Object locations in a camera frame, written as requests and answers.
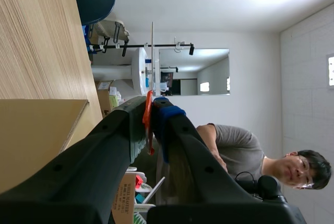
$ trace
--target eyeglasses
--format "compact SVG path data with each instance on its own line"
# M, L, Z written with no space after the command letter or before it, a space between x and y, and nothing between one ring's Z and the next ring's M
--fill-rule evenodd
M309 174L309 162L304 156L298 155L299 159L301 160L303 164L303 173L305 173L305 186L302 188L312 188L313 182L312 182L312 177Z

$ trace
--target man's hair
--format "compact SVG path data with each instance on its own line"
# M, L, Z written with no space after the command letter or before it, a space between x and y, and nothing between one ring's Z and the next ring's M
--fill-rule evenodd
M313 150L302 150L298 152L298 155L305 157L309 163L309 168L315 171L312 178L312 189L323 189L327 186L332 176L329 162L321 154Z

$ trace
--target red clip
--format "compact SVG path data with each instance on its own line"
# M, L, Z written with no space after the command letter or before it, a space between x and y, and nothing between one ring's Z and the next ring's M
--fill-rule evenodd
M146 97L145 113L142 118L142 122L145 124L146 145L148 148L148 153L150 155L154 154L154 149L152 147L153 132L151 130L152 95L153 95L153 91L148 91L147 97Z
M140 188L140 185L143 183L142 178L139 175L136 175L136 189Z

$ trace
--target window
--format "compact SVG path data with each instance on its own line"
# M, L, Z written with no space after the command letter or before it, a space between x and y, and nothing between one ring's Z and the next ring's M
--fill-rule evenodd
M208 82L201 83L199 85L199 90L201 92L208 92L208 91L210 91L210 84Z
M334 88L334 56L328 57L328 85Z
M231 85L230 85L230 78L227 78L227 91L229 92L231 89Z

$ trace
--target wooden table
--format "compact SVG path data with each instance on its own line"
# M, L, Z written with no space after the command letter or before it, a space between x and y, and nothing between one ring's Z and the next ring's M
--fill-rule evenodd
M76 0L0 6L0 99L88 99L95 126L102 115Z

